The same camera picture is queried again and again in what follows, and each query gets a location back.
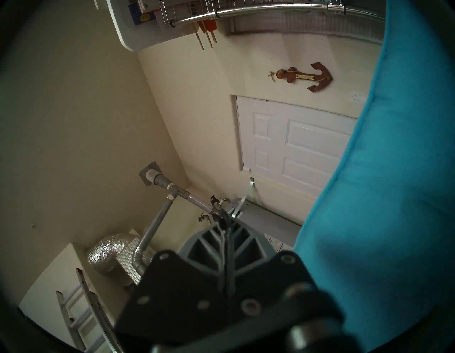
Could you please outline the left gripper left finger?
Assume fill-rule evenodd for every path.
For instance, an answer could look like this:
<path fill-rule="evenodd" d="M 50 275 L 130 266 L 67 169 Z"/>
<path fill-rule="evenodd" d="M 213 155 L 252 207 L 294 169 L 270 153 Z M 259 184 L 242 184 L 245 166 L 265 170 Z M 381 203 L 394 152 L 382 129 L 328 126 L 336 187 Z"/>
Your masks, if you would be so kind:
<path fill-rule="evenodd" d="M 121 342 L 194 342 L 228 327 L 228 223 L 160 251 L 116 324 Z"/>

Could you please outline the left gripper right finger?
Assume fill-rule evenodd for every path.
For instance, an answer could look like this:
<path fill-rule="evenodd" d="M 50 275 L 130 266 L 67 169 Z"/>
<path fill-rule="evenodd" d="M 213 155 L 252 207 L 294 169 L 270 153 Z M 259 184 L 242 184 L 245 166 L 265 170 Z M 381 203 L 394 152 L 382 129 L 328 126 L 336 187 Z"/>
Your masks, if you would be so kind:
<path fill-rule="evenodd" d="M 286 297 L 290 286 L 317 288 L 293 251 L 276 252 L 262 234 L 241 222 L 232 223 L 227 232 L 230 316 L 257 316 Z"/>

